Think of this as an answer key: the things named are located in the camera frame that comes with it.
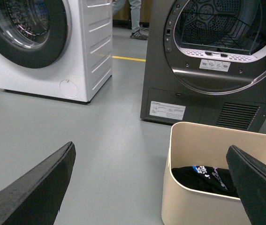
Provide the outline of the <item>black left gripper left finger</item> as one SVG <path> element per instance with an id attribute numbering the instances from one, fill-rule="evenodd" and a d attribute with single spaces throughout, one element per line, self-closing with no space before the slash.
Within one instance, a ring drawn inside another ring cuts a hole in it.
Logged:
<path id="1" fill-rule="evenodd" d="M 68 142 L 0 191 L 0 225 L 53 225 L 68 189 L 75 145 Z"/>

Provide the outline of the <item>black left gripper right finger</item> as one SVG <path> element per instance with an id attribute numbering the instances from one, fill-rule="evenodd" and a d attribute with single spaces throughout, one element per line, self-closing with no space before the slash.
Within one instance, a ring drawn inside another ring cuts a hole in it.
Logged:
<path id="1" fill-rule="evenodd" d="M 226 161 L 243 208 L 252 225 L 266 225 L 266 164 L 232 145 Z"/>

